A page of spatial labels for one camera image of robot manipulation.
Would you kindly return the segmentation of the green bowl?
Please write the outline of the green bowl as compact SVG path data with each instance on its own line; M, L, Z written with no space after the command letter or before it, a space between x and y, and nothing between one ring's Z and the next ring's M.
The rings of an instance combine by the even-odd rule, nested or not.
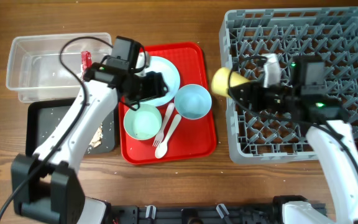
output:
M124 116L125 132L136 140L148 140L153 138L162 126L162 115L152 105L141 104L136 111L128 110Z

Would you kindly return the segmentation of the yellow cup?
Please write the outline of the yellow cup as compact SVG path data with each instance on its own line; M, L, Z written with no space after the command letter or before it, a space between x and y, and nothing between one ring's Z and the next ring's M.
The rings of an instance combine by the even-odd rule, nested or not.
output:
M243 77L240 73L231 73L230 69L222 67L217 70L213 76L211 82L211 91L219 96L230 98L228 94L228 83L230 83L230 86L238 86L248 82L250 82L250 80Z

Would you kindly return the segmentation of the light blue plate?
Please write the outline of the light blue plate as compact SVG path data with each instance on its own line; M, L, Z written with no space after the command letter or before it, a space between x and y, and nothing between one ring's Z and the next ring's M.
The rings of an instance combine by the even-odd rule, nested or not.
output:
M174 98L180 87L180 73L171 61L163 57L148 56L147 63L149 66L137 73L137 76L144 77L147 72L161 73L164 82L168 86L168 93L164 97L145 101L144 103L155 107L166 105Z

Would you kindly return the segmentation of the white plastic fork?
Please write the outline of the white plastic fork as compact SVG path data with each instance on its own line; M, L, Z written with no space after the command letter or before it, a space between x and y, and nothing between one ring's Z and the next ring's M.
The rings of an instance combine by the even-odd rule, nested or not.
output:
M166 127L168 120L170 119L174 109L175 109L174 103L169 103L167 106L163 121L162 121L161 128L154 138L153 147L157 147L163 141L165 127Z

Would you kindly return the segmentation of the red snack wrapper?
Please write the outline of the red snack wrapper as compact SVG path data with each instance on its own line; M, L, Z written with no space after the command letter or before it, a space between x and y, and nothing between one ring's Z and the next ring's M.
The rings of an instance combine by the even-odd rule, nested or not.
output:
M91 53L89 51L81 52L81 71L85 72L92 65Z

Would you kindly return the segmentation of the light blue bowl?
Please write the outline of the light blue bowl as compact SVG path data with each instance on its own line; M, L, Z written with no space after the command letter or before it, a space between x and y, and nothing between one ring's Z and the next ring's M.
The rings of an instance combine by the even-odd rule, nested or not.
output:
M212 98L209 91L203 86L189 84L177 91L174 104L182 117L196 120L209 113L212 108Z

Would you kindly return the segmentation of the rice and food scraps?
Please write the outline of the rice and food scraps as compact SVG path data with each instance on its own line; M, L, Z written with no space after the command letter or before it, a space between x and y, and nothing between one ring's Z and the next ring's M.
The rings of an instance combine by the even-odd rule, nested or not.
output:
M103 125L101 124L99 126L99 128L97 129L97 131L95 132L91 142L90 142L90 146L92 148L96 148L98 147L99 145L101 145L102 143L102 138L103 138Z

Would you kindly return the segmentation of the white plastic spoon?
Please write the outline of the white plastic spoon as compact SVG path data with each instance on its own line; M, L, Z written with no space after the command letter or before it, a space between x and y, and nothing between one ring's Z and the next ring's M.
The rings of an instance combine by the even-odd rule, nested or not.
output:
M180 121L182 119L182 116L180 114L176 114L170 127L167 132L167 135L165 136L164 140L157 146L155 151L155 156L157 159L161 159L168 151L168 142L176 130L177 126L179 125Z

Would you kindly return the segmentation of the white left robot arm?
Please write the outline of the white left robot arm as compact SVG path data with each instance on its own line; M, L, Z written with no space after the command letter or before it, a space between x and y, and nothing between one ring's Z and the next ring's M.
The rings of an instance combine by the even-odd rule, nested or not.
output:
M132 110L168 91L162 73L94 63L81 90L53 133L31 156L11 166L14 212L45 223L109 223L111 204L89 198L77 173L94 133L124 97Z

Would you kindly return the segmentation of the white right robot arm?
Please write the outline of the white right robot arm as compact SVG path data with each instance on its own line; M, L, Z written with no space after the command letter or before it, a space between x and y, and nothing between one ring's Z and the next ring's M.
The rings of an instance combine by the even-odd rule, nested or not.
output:
M358 152L341 103L321 85L227 84L225 93L244 111L267 121L298 124L317 154L333 198L337 223L358 223Z

